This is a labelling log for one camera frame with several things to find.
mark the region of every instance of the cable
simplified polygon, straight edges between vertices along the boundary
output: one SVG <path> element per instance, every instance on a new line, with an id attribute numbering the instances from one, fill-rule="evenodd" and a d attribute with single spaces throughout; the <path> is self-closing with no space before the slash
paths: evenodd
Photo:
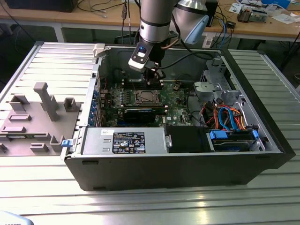
<path id="1" fill-rule="evenodd" d="M 175 29 L 176 29 L 176 31 L 177 31 L 177 33 L 178 33 L 178 37 L 177 37 L 172 43 L 170 43 L 169 45 L 167 45 L 167 46 L 165 46 L 165 47 L 161 47 L 161 49 L 168 49 L 168 48 L 171 48 L 171 47 L 173 47 L 177 42 L 179 42 L 179 40 L 180 40 L 181 32 L 180 32 L 179 26 L 177 25 L 177 23 L 176 23 L 176 21 L 175 21 L 175 17 L 174 17 L 173 14 L 172 14 L 172 16 L 171 16 L 171 20 L 172 20 L 173 23 L 174 23 Z"/>
<path id="2" fill-rule="evenodd" d="M 219 110 L 219 122 L 220 124 L 227 130 L 230 131 L 229 128 L 222 122 L 222 111 L 224 110 L 228 110 L 229 112 L 229 116 L 230 116 L 230 122 L 231 122 L 231 126 L 234 130 L 238 129 L 237 125 L 234 123 L 234 119 L 233 119 L 233 113 L 231 112 L 231 109 L 229 107 L 223 107 Z"/>
<path id="3" fill-rule="evenodd" d="M 226 26 L 225 26 L 224 21 L 223 21 L 222 19 L 219 19 L 219 20 L 222 22 L 222 24 L 223 24 L 223 30 L 224 30 L 224 36 L 223 36 L 223 39 L 222 39 L 222 43 L 221 43 L 221 45 L 220 45 L 220 47 L 219 47 L 219 48 L 221 48 L 221 47 L 223 46 L 223 44 L 224 44 L 224 41 L 225 41 L 227 28 L 226 28 Z"/>
<path id="4" fill-rule="evenodd" d="M 79 9 L 81 9 L 82 11 L 85 11 L 85 12 L 99 12 L 99 11 L 103 11 L 103 10 L 106 10 L 106 9 L 109 9 L 109 8 L 113 8 L 113 7 L 121 6 L 121 5 L 124 5 L 124 4 L 125 4 L 125 3 L 123 2 L 123 3 L 121 3 L 121 4 L 113 5 L 113 6 L 110 6 L 110 7 L 107 7 L 107 8 L 102 8 L 102 9 L 97 9 L 97 10 L 86 10 L 86 9 L 81 8 L 81 7 L 79 6 L 80 3 L 82 3 L 83 1 L 85 1 L 85 0 L 81 0 L 80 2 L 78 2 L 77 7 L 78 7 Z"/>
<path id="5" fill-rule="evenodd" d="M 300 74 L 295 74 L 294 79 L 299 82 L 300 81 Z"/>
<path id="6" fill-rule="evenodd" d="M 4 81 L 0 80 L 0 83 L 7 85 L 7 83 L 5 83 Z"/>
<path id="7" fill-rule="evenodd" d="M 281 71 L 286 67 L 286 65 L 288 64 L 289 60 L 292 58 L 293 54 L 299 50 L 299 48 L 300 48 L 300 42 L 299 42 L 298 45 L 293 49 L 293 47 L 294 47 L 295 43 L 297 42 L 299 36 L 300 36 L 300 31 L 299 31 L 299 33 L 298 33 L 296 39 L 294 40 L 294 42 L 293 42 L 293 44 L 292 44 L 292 46 L 291 46 L 289 52 L 287 53 L 286 57 L 282 60 L 282 63 L 281 63 L 281 66 L 280 66 L 280 70 L 281 70 Z"/>
<path id="8" fill-rule="evenodd" d="M 18 26 L 19 27 L 21 27 L 21 29 L 31 38 L 31 40 L 33 41 L 33 42 L 35 42 L 35 39 L 23 28 L 23 26 L 21 26 L 18 22 L 17 22 L 17 20 L 15 20 L 14 19 L 14 17 L 11 15 L 11 14 L 9 14 L 9 12 L 4 8 L 4 6 L 3 6 L 3 4 L 2 4 L 2 1 L 0 0 L 0 4 L 1 4 L 1 6 L 2 6 L 2 8 L 4 9 L 4 11 L 9 15 L 9 17 L 16 23 L 16 24 L 18 24 Z"/>
<path id="9" fill-rule="evenodd" d="M 18 40 L 18 36 L 19 36 L 20 30 L 21 30 L 21 28 L 18 30 L 17 35 L 16 35 L 16 37 L 15 37 L 15 50 L 16 50 L 16 52 L 19 53 L 20 55 L 25 56 L 24 54 L 20 53 L 19 50 L 17 49 L 17 40 Z"/>
<path id="10" fill-rule="evenodd" d="M 124 30 L 124 22 L 125 22 L 125 19 L 127 18 L 127 2 L 126 2 L 126 0 L 123 5 L 121 17 L 122 17 L 121 35 L 122 35 L 122 44 L 124 44 L 123 30 Z"/>
<path id="11" fill-rule="evenodd" d="M 158 67 L 157 69 L 167 69 L 167 68 L 169 68 L 171 66 L 174 66 L 176 63 L 179 63 L 180 61 L 182 61 L 186 57 L 188 57 L 190 55 L 195 55 L 195 54 L 203 54 L 203 55 L 209 56 L 209 58 L 203 58 L 202 57 L 201 59 L 203 59 L 203 60 L 212 60 L 213 59 L 212 55 L 210 55 L 209 53 L 206 53 L 206 52 L 191 52 L 191 53 L 189 53 L 189 54 L 187 54 L 185 56 L 182 56 L 181 58 L 177 59 L 175 62 L 173 62 L 173 63 L 171 63 L 171 64 L 169 64 L 167 66 L 164 66 L 164 67 Z"/>
<path id="12" fill-rule="evenodd" d="M 112 0 L 109 0 L 109 1 L 107 1 L 107 2 L 105 2 L 105 3 L 98 3 L 98 4 L 95 4 L 95 5 L 91 5 L 90 0 L 88 0 L 90 10 L 96 10 L 96 9 L 94 8 L 95 6 L 103 5 L 103 4 L 108 4 L 108 3 L 110 3 L 111 1 L 112 1 Z M 99 13 L 105 13 L 105 12 L 106 12 L 106 11 L 98 11 L 98 12 L 91 12 L 91 13 L 93 13 L 93 14 L 95 14 L 95 15 L 98 15 L 98 16 L 101 16 L 101 17 L 103 17 L 103 18 L 106 18 L 107 15 L 99 14 Z"/>
<path id="13" fill-rule="evenodd" d="M 136 5 L 141 9 L 141 4 L 135 0 Z"/>
<path id="14" fill-rule="evenodd" d="M 130 5 L 130 2 L 128 0 L 129 44 L 131 45 L 131 25 L 130 25 L 130 6 L 129 5 Z"/>
<path id="15" fill-rule="evenodd" d="M 139 0 L 139 5 L 140 5 L 140 6 L 139 6 L 139 8 L 140 8 L 140 10 L 139 10 L 139 11 L 140 11 L 140 20 L 141 20 L 141 8 L 142 8 L 141 0 Z"/>
<path id="16" fill-rule="evenodd" d="M 121 36 L 122 36 L 122 44 L 124 44 L 123 30 L 124 30 L 124 19 L 122 20 L 122 28 L 121 28 Z"/>
<path id="17" fill-rule="evenodd" d="M 173 23 L 174 23 L 174 26 L 175 26 L 176 31 L 178 32 L 178 35 L 180 36 L 180 35 L 181 35 L 180 28 L 179 28 L 178 24 L 176 23 L 175 17 L 173 16 L 173 14 L 172 14 L 171 20 L 172 20 Z M 181 42 L 182 45 L 185 47 L 185 49 L 187 49 L 190 53 L 193 53 L 193 51 L 186 45 L 186 43 L 184 43 L 184 41 L 183 41 L 181 38 L 180 38 L 180 42 Z M 204 58 L 202 58 L 201 56 L 198 56 L 197 54 L 195 54 L 194 56 L 196 56 L 196 57 L 198 57 L 198 58 L 200 58 L 200 59 L 204 59 Z"/>
<path id="18" fill-rule="evenodd" d="M 177 81 L 177 80 L 179 79 L 179 77 L 181 77 L 181 76 L 183 76 L 183 75 L 186 75 L 186 76 L 188 76 L 189 78 L 191 78 L 191 79 L 193 80 L 193 78 L 192 78 L 192 76 L 191 76 L 190 74 L 179 74 L 179 75 L 175 78 L 175 80 Z"/>

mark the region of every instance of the slotted aluminum table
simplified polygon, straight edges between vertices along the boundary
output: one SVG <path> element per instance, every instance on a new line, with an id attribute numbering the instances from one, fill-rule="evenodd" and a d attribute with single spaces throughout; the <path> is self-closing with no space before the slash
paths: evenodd
<path id="1" fill-rule="evenodd" d="M 36 81 L 47 81 L 57 101 L 73 97 L 84 104 L 93 46 L 34 46 L 0 95 L 0 119 L 13 94 L 39 101 L 32 91 Z M 297 154 L 280 169 L 265 171 L 246 186 L 85 192 L 59 156 L 0 157 L 0 210 L 35 225 L 299 224 L 299 96 L 265 55 L 231 54 Z"/>

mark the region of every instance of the table leg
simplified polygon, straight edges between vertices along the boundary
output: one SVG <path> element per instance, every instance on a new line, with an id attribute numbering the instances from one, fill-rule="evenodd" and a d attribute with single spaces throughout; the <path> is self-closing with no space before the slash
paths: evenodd
<path id="1" fill-rule="evenodd" d="M 64 34 L 62 32 L 62 27 L 59 26 L 59 25 L 55 25 L 55 26 L 53 26 L 53 28 L 54 28 L 54 31 L 55 31 L 57 41 L 58 42 L 65 42 L 65 37 L 64 37 Z"/>
<path id="2" fill-rule="evenodd" d="M 216 33 L 213 32 L 209 32 L 209 33 L 205 33 L 205 39 L 202 45 L 202 48 L 210 48 L 211 43 L 212 43 L 212 39 L 216 36 Z"/>

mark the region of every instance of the black device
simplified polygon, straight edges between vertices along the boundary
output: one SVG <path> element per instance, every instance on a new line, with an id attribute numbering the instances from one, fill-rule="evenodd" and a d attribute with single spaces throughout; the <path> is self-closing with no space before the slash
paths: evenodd
<path id="1" fill-rule="evenodd" d="M 8 7 L 16 9 L 52 10 L 70 13 L 77 0 L 5 0 Z"/>
<path id="2" fill-rule="evenodd" d="M 228 27 L 228 28 L 234 29 L 236 23 L 235 23 L 235 22 L 232 22 L 232 21 L 227 21 L 227 23 L 226 23 L 225 25 L 226 25 L 226 27 Z"/>
<path id="3" fill-rule="evenodd" d="M 218 1 L 217 0 L 206 0 L 205 6 L 207 8 L 207 15 L 210 17 L 207 22 L 206 27 L 211 27 L 216 9 L 218 7 Z"/>

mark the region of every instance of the power supply label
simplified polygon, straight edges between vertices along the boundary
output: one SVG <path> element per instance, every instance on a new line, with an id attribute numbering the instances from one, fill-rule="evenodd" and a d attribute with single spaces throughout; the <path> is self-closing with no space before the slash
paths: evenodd
<path id="1" fill-rule="evenodd" d="M 146 153 L 145 133 L 113 133 L 112 152 L 114 154 Z"/>

